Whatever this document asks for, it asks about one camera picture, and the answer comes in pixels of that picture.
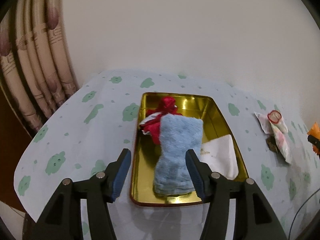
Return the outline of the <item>white sock red cuff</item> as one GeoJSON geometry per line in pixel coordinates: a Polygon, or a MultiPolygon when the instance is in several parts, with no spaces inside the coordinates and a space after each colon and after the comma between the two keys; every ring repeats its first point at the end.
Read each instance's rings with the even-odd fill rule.
{"type": "Polygon", "coordinates": [[[277,110],[272,110],[267,115],[271,124],[276,126],[282,133],[287,134],[289,132],[287,125],[282,117],[282,114],[277,110]]]}

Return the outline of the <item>light blue towel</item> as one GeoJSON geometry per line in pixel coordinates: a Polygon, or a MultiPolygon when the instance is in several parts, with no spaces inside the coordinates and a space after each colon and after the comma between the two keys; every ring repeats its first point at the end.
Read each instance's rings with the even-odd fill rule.
{"type": "Polygon", "coordinates": [[[193,150],[199,156],[202,137],[201,119],[173,114],[161,117],[161,155],[153,179],[153,190],[156,194],[175,196],[194,191],[185,163],[185,154],[188,150],[193,150]]]}

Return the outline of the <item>pink green wipes packet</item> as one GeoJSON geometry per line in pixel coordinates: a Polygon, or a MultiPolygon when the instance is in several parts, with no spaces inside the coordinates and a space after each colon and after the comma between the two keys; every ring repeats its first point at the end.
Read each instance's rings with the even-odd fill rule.
{"type": "Polygon", "coordinates": [[[273,123],[270,123],[276,146],[288,164],[292,164],[292,155],[284,133],[273,123]]]}

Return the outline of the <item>dark brown patterned pouch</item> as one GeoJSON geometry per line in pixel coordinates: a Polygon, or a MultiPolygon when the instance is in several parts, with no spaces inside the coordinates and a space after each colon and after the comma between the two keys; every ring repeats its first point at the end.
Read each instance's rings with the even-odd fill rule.
{"type": "Polygon", "coordinates": [[[267,144],[270,151],[272,151],[274,153],[279,153],[279,148],[276,144],[276,140],[275,140],[274,136],[269,136],[266,139],[266,144],[267,144]]]}

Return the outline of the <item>blue cloud print tablecloth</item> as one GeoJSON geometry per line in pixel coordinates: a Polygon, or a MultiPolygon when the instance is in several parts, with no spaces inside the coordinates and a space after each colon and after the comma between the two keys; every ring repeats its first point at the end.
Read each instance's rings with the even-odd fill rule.
{"type": "Polygon", "coordinates": [[[140,105],[146,92],[211,97],[229,124],[248,174],[295,239],[319,211],[319,158],[307,141],[308,127],[293,103],[282,104],[206,79],[141,70],[107,70],[82,86],[46,122],[22,155],[14,175],[15,191],[33,220],[64,178],[90,178],[133,149],[137,120],[123,110],[140,105]],[[255,112],[279,110],[289,128],[293,164],[271,152],[255,112]]]}

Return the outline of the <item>beige patterned curtain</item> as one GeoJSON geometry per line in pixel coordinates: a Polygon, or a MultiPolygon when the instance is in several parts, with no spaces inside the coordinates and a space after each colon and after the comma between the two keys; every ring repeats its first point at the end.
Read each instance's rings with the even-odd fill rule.
{"type": "Polygon", "coordinates": [[[1,90],[33,136],[76,93],[62,0],[9,0],[1,9],[1,90]]]}

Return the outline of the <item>dark red toffee tin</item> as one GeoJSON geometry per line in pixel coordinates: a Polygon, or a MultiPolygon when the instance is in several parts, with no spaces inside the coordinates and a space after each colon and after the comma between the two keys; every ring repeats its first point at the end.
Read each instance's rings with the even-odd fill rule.
{"type": "MultiPolygon", "coordinates": [[[[203,142],[232,135],[223,114],[215,101],[202,95],[147,92],[142,95],[140,105],[135,103],[123,110],[125,118],[134,117],[141,122],[148,111],[155,110],[160,100],[171,96],[176,100],[178,113],[203,121],[203,142]]],[[[135,149],[133,153],[130,198],[133,203],[147,207],[188,206],[201,203],[196,192],[179,196],[160,196],[153,191],[154,170],[161,154],[161,147],[155,145],[149,135],[143,135],[137,128],[135,149]]]]}

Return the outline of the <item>orange squishy toy animal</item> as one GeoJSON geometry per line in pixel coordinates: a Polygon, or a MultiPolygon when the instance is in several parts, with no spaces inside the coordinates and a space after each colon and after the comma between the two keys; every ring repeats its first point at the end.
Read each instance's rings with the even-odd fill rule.
{"type": "Polygon", "coordinates": [[[307,132],[308,135],[308,142],[312,144],[313,151],[317,154],[319,157],[320,155],[320,131],[319,131],[319,125],[317,122],[313,124],[313,126],[310,128],[310,130],[307,132]]]}

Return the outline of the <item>red white plush cloth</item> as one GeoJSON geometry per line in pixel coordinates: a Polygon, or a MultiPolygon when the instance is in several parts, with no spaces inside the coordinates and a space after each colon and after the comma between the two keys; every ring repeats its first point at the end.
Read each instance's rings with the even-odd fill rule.
{"type": "Polygon", "coordinates": [[[148,110],[146,117],[139,123],[139,128],[144,135],[149,135],[155,145],[160,144],[161,118],[167,114],[181,115],[177,112],[176,100],[172,96],[161,98],[155,110],[148,110]]]}

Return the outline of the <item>white floral sachet packet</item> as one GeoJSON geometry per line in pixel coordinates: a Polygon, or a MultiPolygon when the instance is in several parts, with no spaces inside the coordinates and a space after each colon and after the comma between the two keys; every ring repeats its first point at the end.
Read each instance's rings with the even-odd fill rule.
{"type": "Polygon", "coordinates": [[[259,121],[259,124],[261,126],[261,129],[265,134],[273,134],[273,130],[271,128],[271,123],[266,115],[263,115],[261,113],[254,113],[257,120],[259,121]]]}

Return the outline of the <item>white towel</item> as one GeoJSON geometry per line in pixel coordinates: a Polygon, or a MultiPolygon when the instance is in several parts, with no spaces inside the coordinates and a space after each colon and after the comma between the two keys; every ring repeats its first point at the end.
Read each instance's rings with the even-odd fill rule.
{"type": "Polygon", "coordinates": [[[202,144],[200,161],[206,163],[213,172],[218,172],[229,180],[234,180],[239,174],[230,134],[202,144]]]}

